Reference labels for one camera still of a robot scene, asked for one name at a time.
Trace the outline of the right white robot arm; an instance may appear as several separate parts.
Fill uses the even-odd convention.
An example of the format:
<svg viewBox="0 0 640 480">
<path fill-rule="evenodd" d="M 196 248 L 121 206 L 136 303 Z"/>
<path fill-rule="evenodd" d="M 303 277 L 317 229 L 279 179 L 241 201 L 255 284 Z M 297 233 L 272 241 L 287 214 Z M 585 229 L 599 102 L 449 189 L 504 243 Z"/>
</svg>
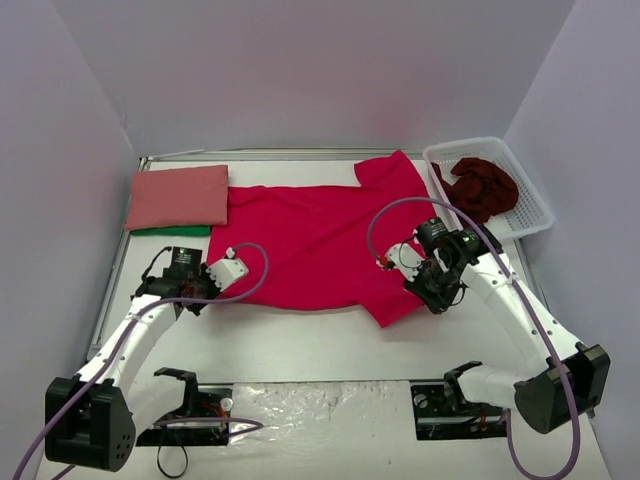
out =
<svg viewBox="0 0 640 480">
<path fill-rule="evenodd" d="M 465 413 L 476 404 L 516 410 L 536 432 L 567 423 L 601 402 L 611 360 L 599 345 L 586 346 L 521 283 L 501 244 L 486 229 L 450 231 L 440 218 L 419 225 L 413 240 L 423 251 L 396 244 L 388 259 L 404 287 L 434 314 L 472 291 L 491 310 L 522 357 L 523 367 L 470 361 L 444 376 L 446 406 Z"/>
</svg>

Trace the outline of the bright red t shirt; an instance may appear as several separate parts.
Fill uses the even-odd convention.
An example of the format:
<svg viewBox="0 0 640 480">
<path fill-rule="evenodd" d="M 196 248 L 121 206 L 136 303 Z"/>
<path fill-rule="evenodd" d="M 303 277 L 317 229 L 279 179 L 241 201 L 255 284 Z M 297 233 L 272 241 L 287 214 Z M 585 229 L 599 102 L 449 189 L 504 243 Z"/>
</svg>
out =
<svg viewBox="0 0 640 480">
<path fill-rule="evenodd" d="M 355 186 L 230 188 L 228 223 L 212 231 L 208 263 L 244 242 L 262 246 L 239 253 L 247 282 L 264 282 L 248 297 L 252 304 L 302 311 L 360 305 L 382 327 L 420 309 L 402 274 L 379 268 L 366 238 L 372 228 L 375 250 L 384 253 L 434 217 L 420 200 L 425 183 L 401 151 L 353 170 Z"/>
</svg>

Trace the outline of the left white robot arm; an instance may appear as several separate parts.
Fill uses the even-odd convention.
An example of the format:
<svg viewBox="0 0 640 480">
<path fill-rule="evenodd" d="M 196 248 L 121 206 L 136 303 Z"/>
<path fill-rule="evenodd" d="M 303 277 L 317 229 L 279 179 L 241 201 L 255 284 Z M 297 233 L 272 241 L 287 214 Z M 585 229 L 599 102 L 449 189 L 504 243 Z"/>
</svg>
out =
<svg viewBox="0 0 640 480">
<path fill-rule="evenodd" d="M 201 393 L 194 374 L 164 368 L 142 393 L 135 377 L 159 339 L 183 311 L 198 314 L 246 266 L 232 253 L 208 265 L 201 251 L 176 247 L 162 275 L 145 274 L 125 318 L 94 357 L 70 378 L 55 378 L 45 393 L 45 457 L 51 462 L 117 472 L 139 433 L 162 415 L 195 415 Z"/>
</svg>

